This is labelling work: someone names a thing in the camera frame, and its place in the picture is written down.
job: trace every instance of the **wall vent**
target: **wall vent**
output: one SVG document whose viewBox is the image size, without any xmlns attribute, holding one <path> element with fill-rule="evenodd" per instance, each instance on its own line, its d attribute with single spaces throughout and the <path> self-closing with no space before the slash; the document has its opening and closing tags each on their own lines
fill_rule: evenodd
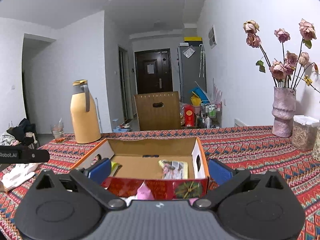
<svg viewBox="0 0 320 240">
<path fill-rule="evenodd" d="M 241 122 L 238 119 L 235 119 L 235 127 L 242 127 L 242 126 L 247 126 L 243 122 Z"/>
</svg>

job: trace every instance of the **patterned vase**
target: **patterned vase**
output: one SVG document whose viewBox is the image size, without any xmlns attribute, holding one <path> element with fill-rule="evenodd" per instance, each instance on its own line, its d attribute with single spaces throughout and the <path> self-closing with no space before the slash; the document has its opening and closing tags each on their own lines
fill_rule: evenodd
<svg viewBox="0 0 320 240">
<path fill-rule="evenodd" d="M 291 88 L 275 87 L 272 115 L 275 117 L 272 133 L 288 138 L 291 135 L 296 112 L 296 92 Z"/>
<path fill-rule="evenodd" d="M 313 147 L 312 157 L 318 162 L 320 161 L 320 127 L 318 127 L 315 146 Z"/>
</svg>

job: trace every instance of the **yellow thermos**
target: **yellow thermos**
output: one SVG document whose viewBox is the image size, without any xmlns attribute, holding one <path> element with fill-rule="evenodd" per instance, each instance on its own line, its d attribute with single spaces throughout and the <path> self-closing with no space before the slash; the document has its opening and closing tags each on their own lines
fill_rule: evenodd
<svg viewBox="0 0 320 240">
<path fill-rule="evenodd" d="M 70 111 L 77 143 L 91 143 L 101 138 L 96 105 L 89 92 L 87 80 L 72 83 Z"/>
</svg>

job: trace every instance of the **white logo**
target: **white logo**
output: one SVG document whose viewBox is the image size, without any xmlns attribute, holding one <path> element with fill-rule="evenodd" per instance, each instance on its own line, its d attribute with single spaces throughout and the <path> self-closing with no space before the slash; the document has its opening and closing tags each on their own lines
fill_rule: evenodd
<svg viewBox="0 0 320 240">
<path fill-rule="evenodd" d="M 0 153 L 0 157 L 16 158 L 17 157 L 17 153 Z"/>
<path fill-rule="evenodd" d="M 159 202 L 159 203 L 156 205 L 156 207 L 157 207 L 157 208 L 162 208 L 162 207 L 164 207 L 164 204 L 161 203 L 161 202 Z"/>
</svg>

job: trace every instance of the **brown front door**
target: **brown front door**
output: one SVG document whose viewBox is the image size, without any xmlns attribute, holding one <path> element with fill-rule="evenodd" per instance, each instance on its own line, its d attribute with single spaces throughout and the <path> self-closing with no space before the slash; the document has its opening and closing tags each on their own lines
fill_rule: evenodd
<svg viewBox="0 0 320 240">
<path fill-rule="evenodd" d="M 135 52 L 138 94 L 172 92 L 170 49 Z"/>
</svg>

